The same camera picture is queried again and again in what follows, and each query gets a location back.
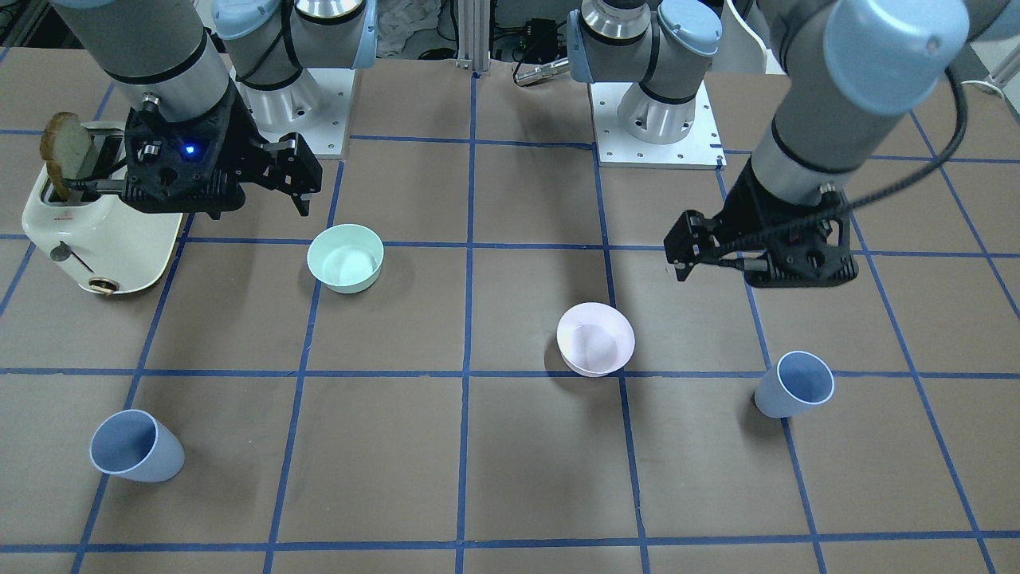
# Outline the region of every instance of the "bowl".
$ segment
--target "bowl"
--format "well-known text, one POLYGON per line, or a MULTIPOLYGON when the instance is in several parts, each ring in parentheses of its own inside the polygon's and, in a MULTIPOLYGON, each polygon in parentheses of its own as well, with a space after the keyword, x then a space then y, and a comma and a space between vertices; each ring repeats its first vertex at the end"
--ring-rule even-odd
POLYGON ((379 275, 382 240, 357 223, 334 225, 308 247, 308 269, 338 294, 364 292, 379 275))
POLYGON ((571 371, 604 377, 621 369, 634 353, 634 331, 623 314, 596 303, 570 308, 556 327, 556 345, 571 371))

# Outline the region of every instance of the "blue grid line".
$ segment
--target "blue grid line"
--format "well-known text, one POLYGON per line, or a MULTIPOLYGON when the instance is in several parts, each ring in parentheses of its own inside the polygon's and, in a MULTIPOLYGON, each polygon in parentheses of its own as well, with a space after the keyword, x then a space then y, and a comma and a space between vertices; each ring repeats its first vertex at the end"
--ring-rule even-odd
MULTIPOLYGON (((0 239, 26 240, 24 234, 0 234, 0 239)), ((272 237, 192 237, 180 238, 178 241, 188 243, 255 243, 266 245, 308 245, 311 239, 301 238, 272 238, 272 237)), ((459 241, 384 241, 387 247, 431 247, 431 248, 474 248, 474 249, 564 249, 578 251, 595 251, 609 249, 610 251, 661 251, 662 245, 599 245, 594 243, 477 243, 459 241)), ((855 255, 865 254, 864 249, 854 249, 855 255)), ((892 251, 892 250, 869 250, 872 255, 883 255, 889 257, 947 257, 947 258, 1001 258, 1020 259, 1020 253, 981 253, 966 251, 892 251)))
POLYGON ((458 378, 463 375, 461 371, 305 371, 305 376, 307 377, 318 377, 318 378, 362 378, 362 379, 377 379, 377 378, 418 378, 418 377, 435 377, 435 378, 458 378))
POLYGON ((2 544, 0 554, 54 554, 72 553, 78 544, 2 544))
POLYGON ((103 116, 103 110, 106 109, 106 104, 110 102, 110 96, 113 94, 113 82, 106 88, 106 94, 103 95, 103 101, 99 102, 99 109, 96 110, 96 114, 92 116, 93 121, 99 121, 103 116))
POLYGON ((990 157, 950 157, 952 163, 1020 163, 1020 159, 993 159, 990 157))
MULTIPOLYGON (((616 308, 616 285, 613 282, 613 260, 609 250, 609 222, 606 218, 606 202, 602 192, 602 169, 599 165, 598 144, 592 146, 592 164, 595 169, 595 198, 599 205, 599 227, 602 232, 602 254, 606 265, 606 290, 609 305, 616 308)), ((630 424, 630 403, 627 397, 627 380, 618 376, 620 386, 620 411, 623 419, 623 439, 627 449, 627 469, 630 474, 630 497, 634 505, 634 523, 638 529, 639 552, 643 574, 652 574, 652 563, 648 556, 648 533, 641 512, 641 481, 638 478, 638 457, 634 454, 633 427, 630 424)))
POLYGON ((472 131, 467 139, 423 138, 417 136, 369 136, 364 134, 352 135, 351 139, 382 141, 382 142, 452 143, 452 144, 474 144, 474 145, 495 145, 495 146, 515 146, 515 147, 565 147, 573 149, 592 149, 592 144, 585 142, 524 142, 516 140, 478 139, 476 137, 476 131, 472 131))
MULTIPOLYGON (((716 161, 715 167, 715 180, 719 185, 719 193, 722 197, 722 202, 726 202, 726 182, 722 180, 722 160, 716 161)), ((768 353, 768 344, 765 342, 765 329, 762 326, 761 316, 758 314, 758 304, 755 301, 755 295, 751 292, 751 285, 747 282, 744 283, 744 291, 748 295, 748 304, 751 307, 751 317, 755 322, 755 332, 758 334, 758 347, 761 349, 762 361, 765 364, 765 369, 772 367, 772 360, 768 353)))
POLYGON ((648 556, 648 532, 641 513, 641 483, 638 481, 638 455, 634 452, 633 427, 630 423, 630 402, 627 396, 627 380, 618 377, 620 383, 620 406, 623 413, 623 439, 627 446, 627 468, 630 471, 630 495, 634 503, 634 520, 638 523, 638 543, 641 547, 641 567, 644 574, 651 574, 652 563, 648 556))
POLYGON ((572 149, 592 149, 590 143, 581 142, 518 142, 510 140, 474 140, 478 145, 503 145, 516 147, 566 147, 572 149))
MULTIPOLYGON (((719 193, 722 194, 723 203, 726 202, 726 184, 722 180, 722 160, 718 161, 715 168, 715 179, 719 184, 719 193)), ((762 326, 761 316, 758 313, 758 304, 755 302, 755 295, 751 291, 751 285, 744 283, 744 290, 748 295, 748 304, 751 307, 751 317, 755 322, 755 332, 758 335, 758 347, 761 349, 762 361, 765 369, 772 368, 772 358, 768 351, 768 342, 765 340, 765 329, 762 326)), ((822 546, 818 541, 818 528, 815 526, 814 513, 811 512, 811 500, 808 498, 808 487, 804 482, 804 474, 801 472, 801 462, 797 456, 797 445, 794 442, 794 433, 789 429, 789 421, 782 419, 782 434, 786 439, 786 451, 789 452, 789 462, 794 470, 794 478, 797 479, 797 489, 801 495, 801 505, 804 507, 804 518, 808 523, 808 532, 811 534, 811 545, 815 552, 815 561, 818 563, 818 572, 826 574, 825 557, 822 555, 822 546)))
POLYGON ((3 300, 0 301, 0 318, 7 311, 7 305, 10 303, 10 299, 14 297, 14 290, 17 290, 17 283, 21 281, 21 275, 24 274, 24 269, 29 266, 29 259, 32 258, 32 253, 35 250, 35 243, 29 243, 29 246, 24 249, 24 255, 21 257, 21 262, 17 265, 17 270, 14 271, 14 277, 10 279, 10 284, 7 285, 7 293, 4 294, 3 300))
MULTIPOLYGON (((188 232, 191 230, 192 222, 195 220, 195 214, 192 213, 188 215, 188 219, 185 222, 184 229, 182 230, 182 237, 188 237, 188 232)), ((128 397, 124 399, 123 409, 131 409, 132 403, 135 402, 135 395, 138 393, 139 383, 142 381, 142 370, 145 368, 145 363, 149 358, 149 351, 152 349, 152 342, 156 336, 156 329, 159 326, 159 320, 162 318, 163 309, 166 305, 166 299, 170 293, 170 285, 173 283, 173 277, 176 275, 177 266, 181 263, 181 255, 184 253, 185 243, 177 243, 176 250, 173 254, 173 261, 170 263, 170 268, 166 272, 166 278, 163 282, 163 291, 159 295, 159 303, 156 304, 156 311, 152 315, 152 322, 149 324, 149 331, 145 337, 145 344, 142 346, 142 353, 138 359, 138 365, 135 367, 135 374, 132 377, 131 387, 128 389, 128 397)), ((92 530, 96 526, 96 519, 99 518, 99 508, 103 504, 103 498, 106 495, 106 485, 108 484, 110 475, 103 473, 99 477, 99 486, 96 488, 96 494, 92 499, 92 507, 89 510, 89 518, 85 523, 85 528, 82 531, 82 539, 79 542, 78 552, 74 553, 74 561, 71 563, 70 573, 79 574, 82 570, 82 562, 85 560, 85 553, 89 546, 89 540, 92 539, 92 530)))
POLYGON ((919 371, 924 379, 1020 379, 1020 373, 945 373, 919 371))
POLYGON ((804 473, 801 471, 801 460, 797 456, 797 446, 794 443, 794 433, 789 429, 789 419, 781 419, 782 434, 786 439, 786 450, 789 451, 789 460, 794 466, 794 477, 797 479, 797 490, 801 494, 801 504, 804 506, 804 518, 808 523, 808 532, 811 534, 811 545, 815 550, 815 560, 818 562, 818 572, 826 574, 825 557, 822 555, 822 545, 818 538, 818 527, 815 525, 815 515, 811 512, 811 502, 808 499, 808 485, 804 481, 804 473))
MULTIPOLYGON (((851 213, 850 217, 851 221, 854 223, 854 228, 857 231, 858 241, 860 241, 861 246, 864 247, 865 251, 867 251, 868 243, 864 239, 864 233, 861 231, 860 225, 857 223, 857 217, 854 213, 851 213)), ((960 498, 960 504, 963 506, 964 513, 967 515, 967 521, 970 523, 971 530, 977 538, 977 544, 981 550, 981 556, 984 558, 984 564, 987 567, 989 574, 996 574, 996 567, 991 564, 991 557, 988 554, 988 549, 981 536, 980 528, 977 525, 977 519, 974 517, 974 511, 970 507, 970 502, 967 499, 966 492, 964 492, 963 483, 960 481, 960 475, 957 474, 956 466, 953 464, 953 459, 950 457, 949 449, 946 447, 946 440, 942 438, 942 432, 938 428, 938 422, 935 420, 935 414, 931 410, 931 404, 928 402, 928 396, 924 392, 924 385, 921 383, 921 377, 918 374, 916 365, 914 364, 914 358, 911 356, 910 349, 907 347, 907 338, 900 329, 900 322, 897 321, 896 314, 892 313, 892 305, 889 302, 888 295, 885 293, 885 286, 882 284, 882 279, 878 275, 878 267, 875 265, 874 257, 870 253, 865 253, 865 258, 868 261, 868 266, 871 268, 871 273, 875 277, 875 284, 878 286, 878 295, 881 297, 882 305, 885 307, 885 313, 888 315, 889 322, 892 324, 892 331, 896 333, 897 342, 900 344, 900 350, 903 352, 904 359, 907 361, 907 368, 913 375, 912 378, 914 380, 914 387, 917 389, 917 395, 921 400, 924 413, 928 418, 928 424, 931 425, 931 430, 935 435, 935 442, 938 443, 938 450, 942 455, 942 460, 946 462, 946 468, 949 470, 950 477, 953 479, 953 485, 956 487, 957 494, 960 498)))
POLYGON ((294 377, 297 371, 243 371, 239 369, 142 369, 146 377, 236 377, 279 379, 294 377))
MULTIPOLYGON (((1020 253, 978 253, 978 252, 965 252, 965 251, 887 251, 887 250, 868 250, 868 253, 872 255, 882 255, 887 257, 958 257, 967 259, 984 259, 987 257, 996 257, 1000 259, 1018 259, 1020 258, 1020 253)), ((855 255, 863 255, 865 251, 863 249, 854 249, 855 255)))
POLYGON ((602 249, 606 264, 606 286, 609 295, 609 305, 615 308, 616 286, 613 284, 613 261, 609 256, 609 221, 606 218, 606 201, 602 193, 602 170, 599 167, 599 149, 597 145, 592 147, 592 161, 595 164, 595 198, 599 205, 599 227, 602 232, 602 245, 599 248, 602 249))
MULTIPOLYGON (((326 217, 326 228, 333 226, 337 216, 337 204, 340 202, 340 190, 344 178, 344 162, 337 164, 337 177, 333 186, 333 200, 329 203, 329 215, 326 217)), ((294 458, 294 442, 298 435, 298 419, 301 416, 301 400, 304 397, 305 379, 308 370, 308 356, 312 351, 312 340, 315 333, 315 319, 318 315, 319 296, 322 293, 322 281, 315 279, 312 290, 312 301, 308 310, 308 326, 305 328, 305 342, 301 348, 301 361, 298 364, 298 377, 294 384, 294 403, 291 407, 291 422, 287 429, 287 442, 284 446, 284 464, 279 469, 279 482, 276 485, 276 502, 272 509, 272 521, 269 523, 269 538, 265 551, 265 561, 262 564, 263 574, 272 572, 272 560, 276 540, 279 537, 279 521, 284 515, 284 501, 287 495, 287 483, 291 476, 291 461, 294 458)))
MULTIPOLYGON (((913 110, 910 112, 911 118, 914 120, 914 125, 917 126, 917 131, 921 133, 921 137, 924 139, 924 145, 928 146, 928 151, 931 153, 932 157, 935 157, 935 148, 932 147, 931 141, 928 139, 928 134, 924 132, 924 126, 921 125, 921 121, 917 118, 917 114, 913 110)), ((999 286, 1003 291, 1003 295, 1006 296, 1006 301, 1009 302, 1010 307, 1013 308, 1013 315, 1017 319, 1020 319, 1020 308, 1017 308, 1017 303, 1013 300, 1013 296, 1010 295, 1010 291, 1006 286, 1006 280, 1003 279, 1002 273, 999 272, 999 267, 996 266, 996 261, 988 257, 988 249, 984 246, 984 241, 981 239, 981 234, 977 232, 977 227, 974 226, 974 221, 970 218, 970 214, 967 213, 967 208, 964 207, 963 201, 960 199, 960 194, 957 193, 956 186, 953 185, 953 180, 950 179, 949 173, 946 172, 946 168, 939 166, 938 171, 941 172, 942 178, 946 179, 946 185, 950 188, 950 193, 953 194, 953 199, 957 203, 957 207, 960 209, 960 213, 963 214, 963 218, 967 221, 967 226, 970 227, 970 232, 974 236, 974 241, 977 241, 977 246, 981 249, 981 253, 985 255, 988 261, 988 266, 991 267, 991 272, 996 275, 996 279, 999 280, 999 286)))
POLYGON ((457 540, 454 573, 464 572, 464 539, 467 529, 467 433, 470 428, 471 323, 474 300, 474 191, 478 128, 478 73, 471 73, 470 140, 467 161, 467 249, 464 253, 464 360, 460 379, 460 429, 457 452, 457 540))
MULTIPOLYGON (((983 538, 1017 539, 1020 530, 983 530, 983 538)), ((836 532, 818 534, 758 534, 734 536, 650 536, 646 542, 650 546, 701 546, 701 545, 757 545, 796 544, 811 542, 866 542, 887 540, 950 540, 974 539, 971 530, 920 530, 903 532, 836 532)), ((507 538, 493 540, 352 540, 352 541, 303 541, 277 542, 275 552, 301 551, 429 551, 482 549, 566 549, 597 546, 638 546, 636 537, 617 538, 507 538)), ((87 554, 129 554, 129 553, 232 553, 264 552, 267 542, 143 542, 143 543, 93 543, 87 554)), ((78 549, 78 544, 0 544, 0 554, 67 554, 78 549)))
POLYGON ((0 135, 3 136, 41 136, 43 135, 42 129, 4 129, 0 128, 0 135))
POLYGON ((250 553, 263 552, 265 542, 145 542, 140 544, 107 543, 89 544, 88 554, 122 553, 250 553))
POLYGON ((456 241, 384 241, 387 247, 434 247, 434 248, 460 248, 468 247, 467 243, 457 243, 456 241))
MULTIPOLYGON (((287 378, 297 376, 297 371, 244 371, 232 369, 81 369, 70 367, 0 367, 4 375, 76 375, 76 376, 123 376, 141 372, 144 377, 238 377, 238 378, 287 378)), ((758 379, 764 371, 621 371, 627 378, 665 379, 758 379)), ((883 377, 909 379, 914 373, 909 371, 832 371, 838 377, 883 377)), ((463 371, 315 371, 306 370, 306 377, 318 378, 457 378, 463 371)), ((563 378, 579 377, 573 371, 469 371, 475 378, 563 378)), ((1020 380, 1020 373, 951 373, 945 371, 919 371, 922 379, 976 379, 976 380, 1020 380)))
MULTIPOLYGON (((732 153, 734 155, 750 155, 753 150, 750 149, 723 149, 725 153, 732 153)), ((931 161, 931 157, 925 157, 923 155, 872 155, 869 159, 887 159, 891 161, 931 161)), ((994 159, 990 157, 951 157, 950 162, 952 163, 1010 163, 1016 164, 1020 163, 1020 159, 994 159)))
MULTIPOLYGON (((185 228, 181 231, 181 237, 188 237, 194 221, 195 213, 189 214, 188 219, 185 221, 185 228)), ((145 364, 149 360, 149 352, 152 350, 152 343, 156 338, 156 329, 159 327, 159 320, 163 317, 166 300, 170 295, 170 284, 173 283, 173 277, 176 276, 177 266, 181 264, 181 255, 184 253, 184 250, 185 243, 177 243, 176 252, 173 254, 173 262, 170 263, 170 269, 166 273, 166 281, 163 283, 163 291, 159 295, 159 303, 156 304, 156 312, 152 316, 152 323, 149 325, 149 332, 145 336, 145 345, 142 346, 142 355, 139 357, 138 365, 135 368, 135 378, 132 380, 131 389, 128 392, 128 398, 124 399, 124 409, 131 409, 132 404, 135 403, 135 395, 138 393, 139 383, 142 381, 142 370, 145 369, 145 364)))
POLYGON ((136 369, 71 369, 64 367, 55 368, 35 368, 35 367, 8 367, 0 369, 0 373, 4 375, 75 375, 75 376, 123 376, 123 375, 134 375, 137 373, 136 369))
POLYGON ((355 134, 352 140, 371 140, 377 142, 420 142, 420 143, 469 143, 470 140, 464 138, 419 138, 415 136, 365 136, 355 134))
POLYGON ((256 243, 260 245, 310 245, 311 239, 259 238, 259 237, 188 237, 178 241, 186 243, 256 243))

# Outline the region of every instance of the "bolt hole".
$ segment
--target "bolt hole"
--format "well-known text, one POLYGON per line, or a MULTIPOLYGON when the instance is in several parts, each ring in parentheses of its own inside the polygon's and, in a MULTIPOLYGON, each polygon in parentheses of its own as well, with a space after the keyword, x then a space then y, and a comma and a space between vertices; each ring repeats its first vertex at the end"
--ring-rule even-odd
POLYGON ((159 185, 173 185, 175 180, 177 180, 177 172, 175 170, 169 167, 163 167, 159 170, 159 185))
POLYGON ((825 255, 821 251, 808 251, 808 262, 811 266, 818 268, 825 264, 825 255))

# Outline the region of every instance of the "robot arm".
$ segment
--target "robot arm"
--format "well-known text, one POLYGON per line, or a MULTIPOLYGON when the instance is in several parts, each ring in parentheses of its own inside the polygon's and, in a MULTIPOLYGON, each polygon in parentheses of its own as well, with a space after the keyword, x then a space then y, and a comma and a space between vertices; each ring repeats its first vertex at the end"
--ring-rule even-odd
POLYGON ((857 275, 851 206, 840 189, 903 114, 931 93, 965 41, 1020 32, 1020 3, 759 5, 790 90, 722 211, 712 218, 684 211, 664 241, 667 258, 680 280, 696 263, 708 262, 740 268, 758 286, 839 284, 857 275), (797 220, 812 224, 787 224, 797 220), (833 232, 835 244, 828 240, 833 232), (735 250, 764 252, 747 261, 722 258, 735 250))
MULTIPOLYGON (((144 212, 206 211, 218 218, 244 204, 241 184, 254 181, 290 195, 298 211, 308 214, 311 194, 321 189, 321 165, 300 134, 273 143, 259 134, 190 1, 52 4, 132 105, 124 128, 126 177, 116 186, 103 181, 97 191, 116 193, 144 212)), ((374 14, 366 16, 365 9, 374 8, 374 0, 299 0, 297 6, 286 0, 282 9, 280 0, 239 4, 227 5, 234 15, 248 8, 247 19, 233 22, 228 43, 255 86, 296 79, 303 65, 346 65, 350 56, 344 54, 363 62, 370 51, 374 58, 374 14), (278 22, 288 18, 294 21, 282 28, 278 22), (357 34, 338 34, 345 27, 336 24, 352 22, 357 34), (277 40, 286 31, 286 41, 260 44, 258 33, 267 30, 277 40)))
POLYGON ((629 82, 617 113, 627 132, 653 144, 686 137, 695 96, 719 46, 722 25, 698 0, 583 0, 567 20, 574 80, 629 82))

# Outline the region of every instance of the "light blue joint cap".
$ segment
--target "light blue joint cap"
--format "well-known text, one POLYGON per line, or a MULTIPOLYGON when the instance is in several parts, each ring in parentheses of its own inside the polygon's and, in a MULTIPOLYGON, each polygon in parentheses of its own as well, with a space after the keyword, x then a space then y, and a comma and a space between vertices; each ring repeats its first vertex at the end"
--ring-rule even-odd
POLYGON ((1005 40, 1020 34, 1020 0, 1013 0, 1006 5, 1003 13, 999 14, 996 21, 977 37, 982 42, 984 40, 1005 40))
POLYGON ((696 54, 714 56, 719 49, 722 22, 712 8, 698 0, 662 0, 659 22, 667 34, 696 54))
POLYGON ((279 0, 215 0, 212 21, 223 40, 237 40, 258 30, 279 8, 279 0))
POLYGON ((595 84, 592 68, 584 52, 584 37, 580 32, 580 12, 572 10, 567 16, 567 59, 570 60, 570 77, 581 84, 595 84))
POLYGON ((358 51, 354 54, 354 63, 351 69, 359 67, 371 67, 375 63, 376 40, 375 30, 378 27, 375 21, 375 0, 365 0, 364 27, 361 29, 361 40, 358 42, 358 51))
POLYGON ((78 8, 79 10, 88 10, 89 8, 98 8, 100 6, 112 4, 114 1, 115 0, 50 0, 50 3, 67 6, 68 8, 78 8))
POLYGON ((970 29, 962 0, 840 0, 825 23, 825 64, 850 101, 900 115, 935 88, 970 29))

